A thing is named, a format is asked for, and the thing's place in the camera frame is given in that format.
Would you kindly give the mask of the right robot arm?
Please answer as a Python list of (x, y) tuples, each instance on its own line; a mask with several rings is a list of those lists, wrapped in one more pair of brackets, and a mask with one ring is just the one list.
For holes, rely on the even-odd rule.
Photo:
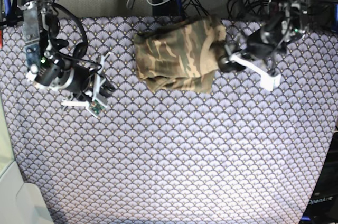
[[(105, 58), (100, 62), (84, 59), (88, 38), (74, 14), (55, 0), (18, 0), (17, 5), (23, 11), (28, 76), (36, 88), (66, 90), (80, 101), (112, 96), (116, 89), (102, 73)], [(61, 52), (69, 43), (58, 38), (59, 12), (75, 22), (82, 36), (82, 42), (76, 45), (72, 55)]]

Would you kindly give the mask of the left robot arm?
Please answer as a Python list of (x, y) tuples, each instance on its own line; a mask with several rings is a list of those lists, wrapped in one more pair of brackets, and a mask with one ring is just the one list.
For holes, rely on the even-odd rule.
[(250, 35), (243, 31), (238, 40), (245, 41), (245, 48), (238, 42), (226, 44), (225, 52), (218, 59), (221, 72), (240, 72), (261, 61), (269, 76), (277, 74), (276, 55), (285, 54), (287, 45), (301, 39), (307, 31), (308, 7), (304, 0), (268, 0), (265, 23)]

